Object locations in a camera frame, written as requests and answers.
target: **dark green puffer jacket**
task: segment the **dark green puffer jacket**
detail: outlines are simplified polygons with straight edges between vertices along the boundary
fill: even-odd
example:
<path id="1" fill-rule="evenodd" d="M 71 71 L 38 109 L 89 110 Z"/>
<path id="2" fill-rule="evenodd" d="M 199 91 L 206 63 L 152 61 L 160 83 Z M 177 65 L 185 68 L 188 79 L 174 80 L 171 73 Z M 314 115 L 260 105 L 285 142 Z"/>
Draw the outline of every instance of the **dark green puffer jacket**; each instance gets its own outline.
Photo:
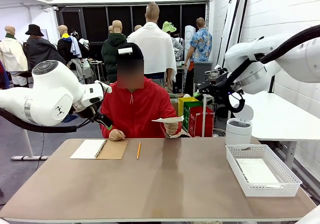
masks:
<path id="1" fill-rule="evenodd" d="M 121 33 L 110 33 L 103 43 L 102 58 L 110 83 L 117 81 L 117 50 L 118 47 L 127 42 L 127 37 Z"/>

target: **lime green bucket hat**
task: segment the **lime green bucket hat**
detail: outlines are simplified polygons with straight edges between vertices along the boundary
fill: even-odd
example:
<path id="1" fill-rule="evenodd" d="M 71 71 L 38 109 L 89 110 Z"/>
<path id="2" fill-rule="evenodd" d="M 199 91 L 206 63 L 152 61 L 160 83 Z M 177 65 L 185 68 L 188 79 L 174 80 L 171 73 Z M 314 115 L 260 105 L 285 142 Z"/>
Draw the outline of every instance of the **lime green bucket hat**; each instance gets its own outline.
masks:
<path id="1" fill-rule="evenodd" d="M 162 31 L 164 31 L 165 33 L 167 32 L 171 32 L 174 33 L 177 30 L 177 28 L 175 28 L 174 25 L 172 25 L 171 22 L 165 21 L 162 25 Z"/>

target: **yellow pencil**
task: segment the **yellow pencil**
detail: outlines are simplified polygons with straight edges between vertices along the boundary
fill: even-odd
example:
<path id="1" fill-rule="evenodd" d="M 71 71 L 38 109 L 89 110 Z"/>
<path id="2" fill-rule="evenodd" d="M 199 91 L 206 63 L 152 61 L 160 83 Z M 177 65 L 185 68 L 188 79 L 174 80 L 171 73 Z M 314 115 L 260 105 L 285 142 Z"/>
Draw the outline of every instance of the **yellow pencil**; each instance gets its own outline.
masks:
<path id="1" fill-rule="evenodd" d="M 139 141 L 138 153 L 136 154 L 136 159 L 139 159 L 140 156 L 140 148 L 141 148 L 141 141 Z"/>

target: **brown tabletop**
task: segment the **brown tabletop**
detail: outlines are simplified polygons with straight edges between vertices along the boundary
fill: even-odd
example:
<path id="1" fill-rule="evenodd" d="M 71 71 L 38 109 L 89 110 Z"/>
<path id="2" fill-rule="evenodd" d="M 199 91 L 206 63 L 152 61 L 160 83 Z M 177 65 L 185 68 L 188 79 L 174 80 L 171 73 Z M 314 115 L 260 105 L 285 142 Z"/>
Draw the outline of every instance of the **brown tabletop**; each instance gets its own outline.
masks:
<path id="1" fill-rule="evenodd" d="M 246 197 L 225 140 L 129 139 L 121 160 L 69 159 L 66 140 L 0 212 L 12 221 L 290 221 L 315 208 L 295 197 Z M 141 141 L 140 158 L 137 149 Z"/>

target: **small white bin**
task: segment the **small white bin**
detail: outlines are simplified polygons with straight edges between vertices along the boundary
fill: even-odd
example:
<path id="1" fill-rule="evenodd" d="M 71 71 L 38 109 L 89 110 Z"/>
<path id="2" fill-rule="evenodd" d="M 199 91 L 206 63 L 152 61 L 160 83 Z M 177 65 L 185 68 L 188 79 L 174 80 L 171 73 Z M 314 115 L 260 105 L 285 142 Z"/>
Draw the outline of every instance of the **small white bin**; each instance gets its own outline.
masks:
<path id="1" fill-rule="evenodd" d="M 226 159 L 247 197 L 294 197 L 297 194 L 302 181 L 267 145 L 246 144 L 225 147 Z M 279 183 L 248 182 L 236 161 L 239 158 L 263 159 Z"/>

